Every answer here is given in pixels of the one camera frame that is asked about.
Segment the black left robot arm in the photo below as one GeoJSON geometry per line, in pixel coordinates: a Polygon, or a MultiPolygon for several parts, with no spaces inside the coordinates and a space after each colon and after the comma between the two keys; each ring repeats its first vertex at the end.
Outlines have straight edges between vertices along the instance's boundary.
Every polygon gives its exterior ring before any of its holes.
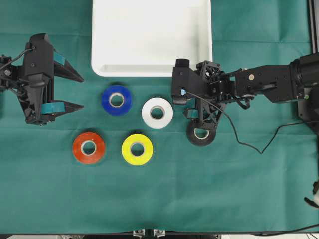
{"type": "Polygon", "coordinates": [[[0,90],[10,90],[17,96],[27,124],[45,125],[83,108],[54,98],[55,77],[84,81],[55,50],[46,33],[31,36],[17,57],[0,57],[0,90]]]}

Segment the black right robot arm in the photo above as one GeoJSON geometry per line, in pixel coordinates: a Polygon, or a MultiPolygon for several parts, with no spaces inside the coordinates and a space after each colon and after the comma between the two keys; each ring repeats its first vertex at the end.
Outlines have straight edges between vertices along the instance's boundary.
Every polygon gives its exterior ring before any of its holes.
{"type": "Polygon", "coordinates": [[[225,73],[213,62],[197,64],[189,81],[181,87],[187,99],[197,97],[215,106],[236,102],[248,109],[256,95],[272,103],[298,101],[303,123],[319,132],[319,55],[302,56],[289,65],[264,65],[225,73]]]}

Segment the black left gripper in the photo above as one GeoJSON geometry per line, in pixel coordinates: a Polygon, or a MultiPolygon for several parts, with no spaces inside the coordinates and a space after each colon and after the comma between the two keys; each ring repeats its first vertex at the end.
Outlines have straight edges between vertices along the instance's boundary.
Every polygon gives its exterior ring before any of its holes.
{"type": "Polygon", "coordinates": [[[54,50],[48,34],[33,35],[25,50],[22,65],[18,68],[18,81],[21,84],[18,100],[27,124],[46,125],[52,117],[43,114],[66,114],[84,108],[83,105],[66,101],[43,101],[46,86],[54,75],[84,82],[66,58],[54,50]]]}

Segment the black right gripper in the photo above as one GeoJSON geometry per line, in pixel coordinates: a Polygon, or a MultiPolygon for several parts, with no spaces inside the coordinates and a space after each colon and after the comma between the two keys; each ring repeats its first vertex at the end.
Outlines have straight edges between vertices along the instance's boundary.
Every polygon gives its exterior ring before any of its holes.
{"type": "Polygon", "coordinates": [[[217,129],[226,104],[233,102],[233,83],[229,74],[218,63],[203,61],[194,70],[199,75],[195,93],[188,92],[195,100],[194,107],[186,108],[185,117],[195,122],[196,129],[217,129]]]}

